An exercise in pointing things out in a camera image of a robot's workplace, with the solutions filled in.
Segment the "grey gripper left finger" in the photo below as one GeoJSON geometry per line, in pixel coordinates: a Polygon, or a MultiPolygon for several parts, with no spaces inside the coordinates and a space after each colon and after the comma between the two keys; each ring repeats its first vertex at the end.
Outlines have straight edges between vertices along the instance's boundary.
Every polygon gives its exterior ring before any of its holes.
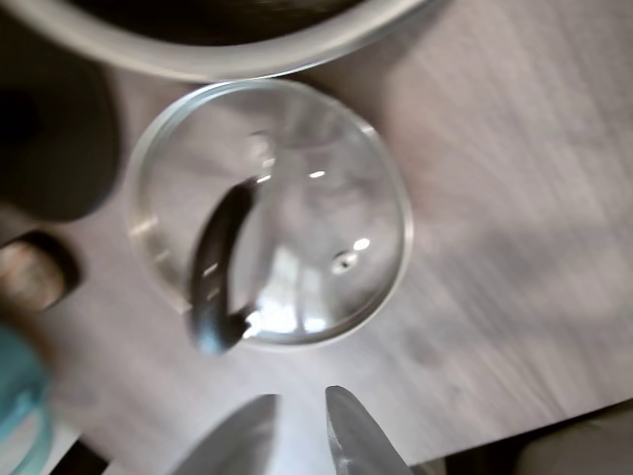
{"type": "Polygon", "coordinates": [[[265,474],[274,451],[278,396],[254,398],[205,435],[169,474],[265,474]]]}

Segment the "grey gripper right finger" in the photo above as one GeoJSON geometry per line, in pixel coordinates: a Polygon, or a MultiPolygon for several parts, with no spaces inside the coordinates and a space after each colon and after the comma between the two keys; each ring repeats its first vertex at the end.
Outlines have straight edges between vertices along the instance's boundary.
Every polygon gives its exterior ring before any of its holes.
{"type": "Polygon", "coordinates": [[[325,390],[327,439],[337,474],[410,474],[361,402],[341,386],[325,390]]]}

